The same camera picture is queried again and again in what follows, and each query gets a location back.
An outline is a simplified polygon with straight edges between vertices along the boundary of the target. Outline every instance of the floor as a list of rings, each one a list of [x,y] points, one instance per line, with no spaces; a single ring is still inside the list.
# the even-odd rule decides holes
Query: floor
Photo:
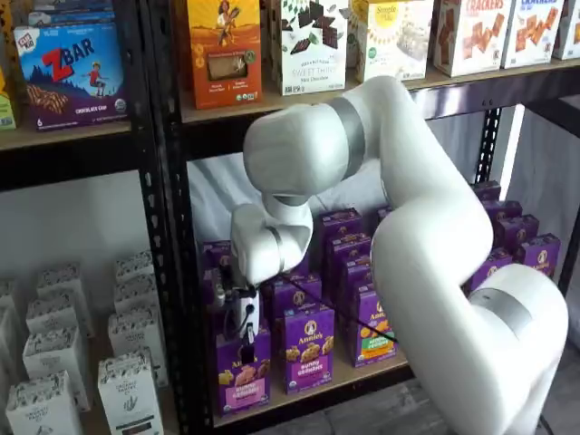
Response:
[[[580,433],[580,352],[564,351],[544,417],[555,435]],[[538,428],[536,435],[548,435]],[[451,435],[415,380],[261,430],[255,435]]]

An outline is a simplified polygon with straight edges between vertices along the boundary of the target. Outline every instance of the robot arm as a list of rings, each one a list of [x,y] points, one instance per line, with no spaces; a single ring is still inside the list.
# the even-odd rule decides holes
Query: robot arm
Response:
[[[415,375],[459,434],[533,433],[564,348],[566,303],[547,277],[517,265],[470,300],[461,293],[491,249],[492,228],[395,79],[250,127],[246,171],[270,216],[256,206],[234,212],[240,274],[259,284],[296,266],[312,235],[305,201],[373,158],[395,208],[373,238],[373,279]]]

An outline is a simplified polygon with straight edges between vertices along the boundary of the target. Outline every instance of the wooden shelf board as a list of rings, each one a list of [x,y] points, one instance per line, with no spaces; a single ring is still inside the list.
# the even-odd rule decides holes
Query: wooden shelf board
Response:
[[[405,82],[407,89],[418,90],[459,84],[464,82],[476,82],[500,77],[508,77],[519,74],[538,73],[545,71],[560,70],[569,67],[579,67],[580,59],[570,61],[559,61],[552,59],[551,63],[524,66],[521,68],[510,68],[507,70],[498,70],[490,72],[481,72],[477,74],[461,75],[459,77],[449,77],[444,72],[435,69],[431,64],[427,65],[427,73],[424,79],[412,80]],[[346,88],[340,91],[307,93],[302,95],[293,95],[283,97],[280,95],[274,83],[269,79],[269,72],[263,72],[263,98],[260,102],[252,102],[239,106],[229,106],[218,109],[196,110],[193,105],[191,92],[182,92],[181,100],[181,118],[184,123],[194,123],[202,121],[212,121],[220,118],[232,116],[248,115],[251,113],[260,113],[265,111],[277,111],[297,103],[316,104],[326,102],[344,91],[352,89],[358,82],[347,73]]]

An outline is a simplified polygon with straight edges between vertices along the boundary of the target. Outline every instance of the white box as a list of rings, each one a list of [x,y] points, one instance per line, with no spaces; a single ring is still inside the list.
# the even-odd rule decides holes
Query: white box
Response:
[[[117,284],[114,291],[115,311],[125,313],[138,306],[155,306],[160,310],[160,299],[157,295],[155,275],[137,275],[134,278]]]
[[[580,0],[564,0],[554,57],[562,60],[580,57]]]
[[[112,435],[163,435],[147,351],[99,362],[99,393]]]
[[[442,1],[433,64],[451,77],[499,69],[511,0]]]
[[[82,435],[65,371],[13,386],[6,416],[14,435]]]
[[[44,270],[38,277],[36,291],[39,296],[45,296],[56,290],[69,289],[74,291],[75,306],[78,307],[81,328],[87,336],[94,337],[94,323],[91,312],[91,299],[82,288],[81,265],[69,263]]]
[[[90,411],[93,390],[84,340],[78,328],[34,333],[26,341],[23,358],[30,379],[65,370],[77,409]]]
[[[117,283],[124,283],[137,275],[153,273],[155,273],[153,256],[149,250],[115,262],[115,279]]]
[[[71,327],[82,331],[83,325],[80,324],[75,310],[73,291],[58,290],[32,301],[28,305],[26,324],[30,334]]]
[[[277,0],[276,45],[282,95],[343,89],[348,0]]]
[[[109,339],[115,356],[148,349],[158,387],[169,384],[159,314],[152,306],[133,308],[109,317]]]
[[[355,0],[359,56],[356,78],[399,80],[425,77],[433,0]]]
[[[501,66],[548,63],[564,0],[513,0]]]

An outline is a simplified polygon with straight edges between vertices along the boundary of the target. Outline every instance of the orange snack box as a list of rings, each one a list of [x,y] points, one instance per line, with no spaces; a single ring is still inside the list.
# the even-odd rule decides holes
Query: orange snack box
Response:
[[[262,98],[259,0],[188,0],[198,109]]]

